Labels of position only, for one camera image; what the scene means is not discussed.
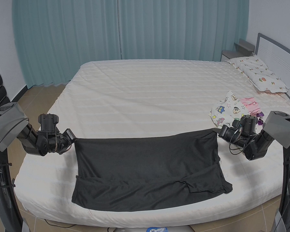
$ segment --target white wall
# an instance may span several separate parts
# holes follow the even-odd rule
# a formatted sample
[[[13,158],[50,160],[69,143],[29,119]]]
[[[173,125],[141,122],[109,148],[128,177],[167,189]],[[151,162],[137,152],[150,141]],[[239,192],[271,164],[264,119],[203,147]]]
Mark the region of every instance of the white wall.
[[[14,43],[12,0],[0,0],[0,74],[12,100],[26,85]]]
[[[256,45],[258,33],[290,49],[290,0],[249,0],[246,40]]]

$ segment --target bed headboard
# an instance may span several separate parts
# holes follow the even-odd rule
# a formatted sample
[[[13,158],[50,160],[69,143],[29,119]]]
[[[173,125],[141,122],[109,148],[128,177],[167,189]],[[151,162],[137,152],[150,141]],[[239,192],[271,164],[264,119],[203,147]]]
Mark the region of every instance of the bed headboard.
[[[255,54],[289,87],[290,98],[290,49],[259,33]]]

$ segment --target baseboard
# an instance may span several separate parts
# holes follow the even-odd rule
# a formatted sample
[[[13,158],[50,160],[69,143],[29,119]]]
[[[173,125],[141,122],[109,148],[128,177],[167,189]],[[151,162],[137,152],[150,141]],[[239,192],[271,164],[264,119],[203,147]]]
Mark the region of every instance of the baseboard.
[[[27,92],[28,88],[27,85],[25,87],[22,88],[21,91],[19,91],[19,93],[14,97],[14,99],[12,99],[11,102],[18,102],[19,99]]]

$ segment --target pink garment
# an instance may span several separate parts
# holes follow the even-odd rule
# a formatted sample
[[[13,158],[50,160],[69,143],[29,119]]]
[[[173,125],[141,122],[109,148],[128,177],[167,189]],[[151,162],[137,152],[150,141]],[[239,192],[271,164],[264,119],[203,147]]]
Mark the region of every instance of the pink garment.
[[[262,112],[259,103],[255,101],[254,97],[240,99],[240,101],[248,109],[250,115],[256,116]]]

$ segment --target folded black fabric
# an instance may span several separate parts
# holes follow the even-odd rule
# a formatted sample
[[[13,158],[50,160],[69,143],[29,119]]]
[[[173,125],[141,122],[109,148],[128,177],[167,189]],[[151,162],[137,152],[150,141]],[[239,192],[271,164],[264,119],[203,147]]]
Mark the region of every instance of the folded black fabric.
[[[222,174],[212,129],[168,137],[77,139],[72,202],[131,212],[211,199],[232,191]]]

